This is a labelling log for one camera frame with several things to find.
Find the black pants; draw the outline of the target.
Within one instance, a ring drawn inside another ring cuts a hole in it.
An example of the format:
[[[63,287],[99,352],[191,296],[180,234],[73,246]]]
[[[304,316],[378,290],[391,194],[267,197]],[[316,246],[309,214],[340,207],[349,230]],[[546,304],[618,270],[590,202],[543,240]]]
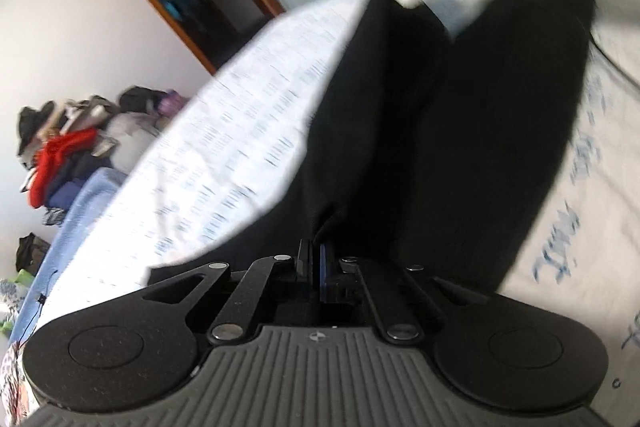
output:
[[[309,239],[494,291],[562,164],[594,12],[596,0],[490,0],[450,36],[426,4],[369,0],[283,197],[150,282],[215,261],[244,270]]]

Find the white script-print bed sheet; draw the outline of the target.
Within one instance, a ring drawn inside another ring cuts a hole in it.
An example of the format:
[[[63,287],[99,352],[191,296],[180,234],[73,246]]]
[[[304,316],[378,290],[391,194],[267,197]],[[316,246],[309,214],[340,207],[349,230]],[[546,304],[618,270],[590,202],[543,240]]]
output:
[[[277,18],[224,66],[146,151],[49,295],[40,296],[35,329],[136,291],[152,268],[194,258],[274,205],[302,160],[311,118],[367,1],[308,3]],[[639,62],[632,52],[639,0],[597,5],[597,45],[574,134],[501,291],[564,312],[602,337],[610,367],[594,407],[616,426],[633,426],[639,419]],[[9,425],[37,407],[22,367],[26,340],[9,344],[2,360]]]

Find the pile of clothes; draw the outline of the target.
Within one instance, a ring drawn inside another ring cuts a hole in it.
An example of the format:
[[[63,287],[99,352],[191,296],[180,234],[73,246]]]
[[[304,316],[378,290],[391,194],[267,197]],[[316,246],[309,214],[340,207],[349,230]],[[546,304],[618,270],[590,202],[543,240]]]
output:
[[[190,100],[175,90],[134,86],[115,102],[93,95],[47,101],[18,113],[17,158],[26,169],[20,191],[62,225],[89,178],[101,168],[128,174]]]

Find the black bag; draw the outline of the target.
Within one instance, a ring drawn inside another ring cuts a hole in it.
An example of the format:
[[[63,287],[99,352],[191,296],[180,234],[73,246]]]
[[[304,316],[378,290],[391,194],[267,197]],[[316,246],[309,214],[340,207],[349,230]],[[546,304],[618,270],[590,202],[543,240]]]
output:
[[[34,233],[21,237],[15,253],[15,271],[25,270],[35,277],[49,248],[50,244]]]

